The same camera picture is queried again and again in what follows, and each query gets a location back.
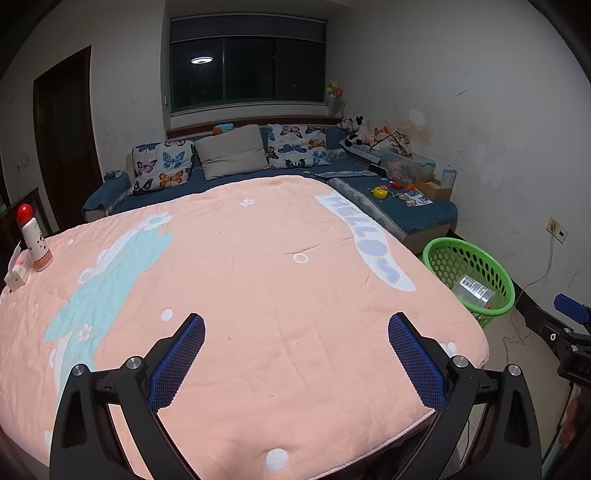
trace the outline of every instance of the plastic basket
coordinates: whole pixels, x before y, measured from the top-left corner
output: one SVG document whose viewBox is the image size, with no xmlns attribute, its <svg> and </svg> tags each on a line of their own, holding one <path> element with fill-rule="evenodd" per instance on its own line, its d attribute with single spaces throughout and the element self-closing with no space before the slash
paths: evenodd
<svg viewBox="0 0 591 480">
<path fill-rule="evenodd" d="M 499 262 L 476 245 L 455 238 L 436 238 L 423 250 L 423 263 L 449 289 L 453 288 L 460 277 L 470 275 L 496 291 L 490 309 L 477 307 L 458 298 L 483 328 L 494 317 L 511 310 L 515 303 L 515 289 L 510 276 Z"/>
</svg>

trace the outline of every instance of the polka dot bottle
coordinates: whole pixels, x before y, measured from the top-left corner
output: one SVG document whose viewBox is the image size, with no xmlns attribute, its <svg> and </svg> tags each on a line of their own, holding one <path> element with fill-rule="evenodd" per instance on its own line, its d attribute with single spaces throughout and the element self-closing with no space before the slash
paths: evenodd
<svg viewBox="0 0 591 480">
<path fill-rule="evenodd" d="M 45 270 L 53 262 L 53 254 L 47 246 L 30 205 L 24 203 L 18 208 L 17 222 L 21 225 L 22 237 L 31 254 L 33 267 L 38 272 Z"/>
</svg>

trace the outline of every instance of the roller shade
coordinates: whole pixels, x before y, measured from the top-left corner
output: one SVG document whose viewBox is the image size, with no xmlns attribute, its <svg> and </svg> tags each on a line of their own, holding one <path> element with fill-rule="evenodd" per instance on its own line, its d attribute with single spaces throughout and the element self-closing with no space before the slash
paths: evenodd
<svg viewBox="0 0 591 480">
<path fill-rule="evenodd" d="M 170 43 L 211 37 L 284 37 L 326 42 L 326 23 L 278 15 L 207 15 L 173 20 Z"/>
</svg>

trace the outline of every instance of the pink blanket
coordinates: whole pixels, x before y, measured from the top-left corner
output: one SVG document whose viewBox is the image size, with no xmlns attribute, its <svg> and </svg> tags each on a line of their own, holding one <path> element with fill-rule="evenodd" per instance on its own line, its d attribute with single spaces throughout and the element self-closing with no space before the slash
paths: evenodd
<svg viewBox="0 0 591 480">
<path fill-rule="evenodd" d="M 396 312 L 450 354 L 488 358 L 454 295 L 318 181 L 233 183 L 48 243 L 53 264 L 0 296 L 0 424 L 45 464 L 71 367 L 117 368 L 191 312 L 206 340 L 158 415 L 204 480 L 318 478 L 427 418 L 388 342 Z"/>
</svg>

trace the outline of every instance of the tiled floor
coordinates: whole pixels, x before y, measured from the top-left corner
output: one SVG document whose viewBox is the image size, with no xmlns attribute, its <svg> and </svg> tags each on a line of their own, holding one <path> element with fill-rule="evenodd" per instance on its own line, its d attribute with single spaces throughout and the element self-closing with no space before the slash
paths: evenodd
<svg viewBox="0 0 591 480">
<path fill-rule="evenodd" d="M 515 327 L 521 332 L 523 344 L 516 334 Z M 570 393 L 567 380 L 556 374 L 558 359 L 544 341 L 525 326 L 521 313 L 513 309 L 508 314 L 493 320 L 485 327 L 485 335 L 490 348 L 490 359 L 485 368 L 503 370 L 508 362 L 517 364 L 523 370 L 534 403 L 535 415 L 540 430 L 542 455 L 550 447 L 556 433 L 556 427 L 563 413 Z M 478 428 L 483 407 L 475 407 L 470 416 L 470 435 L 472 441 Z M 460 457 L 466 450 L 467 428 L 458 443 Z"/>
</svg>

